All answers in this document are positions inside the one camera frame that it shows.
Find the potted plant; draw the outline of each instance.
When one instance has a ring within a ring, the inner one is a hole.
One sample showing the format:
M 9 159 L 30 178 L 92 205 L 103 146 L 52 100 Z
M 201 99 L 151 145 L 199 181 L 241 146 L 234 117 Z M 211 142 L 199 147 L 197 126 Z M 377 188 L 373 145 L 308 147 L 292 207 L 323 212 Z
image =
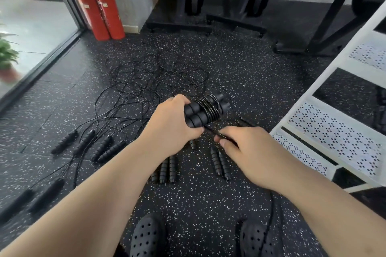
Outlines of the potted plant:
M 18 52 L 12 50 L 11 44 L 0 33 L 0 80 L 11 84 L 19 80 L 19 73 L 13 68 L 12 62 L 17 63 Z

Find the fire extinguisher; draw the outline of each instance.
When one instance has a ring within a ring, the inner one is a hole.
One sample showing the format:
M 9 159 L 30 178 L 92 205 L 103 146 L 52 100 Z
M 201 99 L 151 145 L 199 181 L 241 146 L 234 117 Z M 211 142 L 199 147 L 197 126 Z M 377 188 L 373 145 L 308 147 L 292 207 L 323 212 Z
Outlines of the fire extinguisher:
M 115 40 L 120 40 L 125 37 L 122 21 L 120 20 L 118 7 L 115 0 L 97 0 L 99 7 L 103 12 L 107 28 L 110 35 Z
M 109 31 L 103 21 L 97 0 L 78 0 L 84 15 L 98 41 L 105 41 L 110 39 Z

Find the terracotta pot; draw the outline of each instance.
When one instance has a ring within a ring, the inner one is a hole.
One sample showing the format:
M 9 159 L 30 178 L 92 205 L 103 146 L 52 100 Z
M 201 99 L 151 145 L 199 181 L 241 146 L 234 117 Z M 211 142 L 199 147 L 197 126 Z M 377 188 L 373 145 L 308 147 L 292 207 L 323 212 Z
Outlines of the terracotta pot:
M 18 73 L 13 66 L 8 69 L 0 69 L 0 80 L 7 84 L 17 82 L 20 77 L 20 73 Z

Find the person's right arm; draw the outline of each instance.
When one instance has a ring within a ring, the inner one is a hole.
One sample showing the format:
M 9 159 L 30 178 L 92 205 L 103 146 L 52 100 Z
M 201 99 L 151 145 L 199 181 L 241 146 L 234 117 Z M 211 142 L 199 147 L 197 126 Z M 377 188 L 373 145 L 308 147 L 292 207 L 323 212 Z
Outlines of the person's right arm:
M 307 167 L 259 127 L 229 126 L 217 142 L 254 184 L 287 197 L 330 257 L 386 256 L 386 220 Z

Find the black metal frame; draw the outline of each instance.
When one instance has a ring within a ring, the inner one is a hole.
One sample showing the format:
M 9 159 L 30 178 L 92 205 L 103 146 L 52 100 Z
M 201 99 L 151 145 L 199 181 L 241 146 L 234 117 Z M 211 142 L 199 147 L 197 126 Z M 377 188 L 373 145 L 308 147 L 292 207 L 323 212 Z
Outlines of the black metal frame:
M 347 35 L 355 28 L 364 24 L 368 20 L 368 16 L 356 17 L 345 26 L 337 30 L 334 34 L 323 40 L 324 35 L 327 30 L 330 28 L 332 22 L 337 16 L 340 8 L 343 6 L 345 0 L 334 0 L 331 4 L 330 9 L 327 11 L 325 17 L 323 18 L 321 24 L 318 26 L 314 36 L 310 40 L 307 47 L 304 48 L 288 48 L 285 47 L 282 43 L 277 43 L 274 47 L 276 53 L 281 54 L 296 54 L 296 55 L 305 55 L 305 56 L 336 56 L 340 51 L 341 47 L 338 47 L 335 53 L 321 53 L 322 50 L 327 48 L 329 45 L 339 40 L 341 37 Z
M 172 31 L 177 30 L 189 30 L 204 32 L 207 35 L 212 32 L 212 27 L 205 24 L 186 24 L 186 12 L 185 12 L 186 0 L 177 0 L 177 8 L 174 22 L 146 22 L 146 26 L 154 31 L 156 28 L 163 28 Z
M 248 6 L 248 3 L 249 3 L 249 0 L 241 0 L 233 17 L 223 17 L 223 16 L 217 16 L 214 14 L 207 14 L 206 21 L 208 24 L 211 24 L 212 21 L 218 21 L 225 24 L 233 25 L 235 27 L 241 27 L 244 29 L 257 31 L 260 33 L 260 37 L 262 38 L 263 35 L 267 32 L 267 29 L 257 25 L 250 24 L 245 21 L 245 17 L 247 15 L 246 8 Z
M 61 56 L 69 50 L 87 29 L 86 21 L 78 7 L 76 0 L 63 0 L 71 16 L 73 17 L 78 30 L 58 45 L 51 53 L 26 74 L 10 91 L 0 98 L 0 114 L 7 110 L 18 98 L 20 98 Z

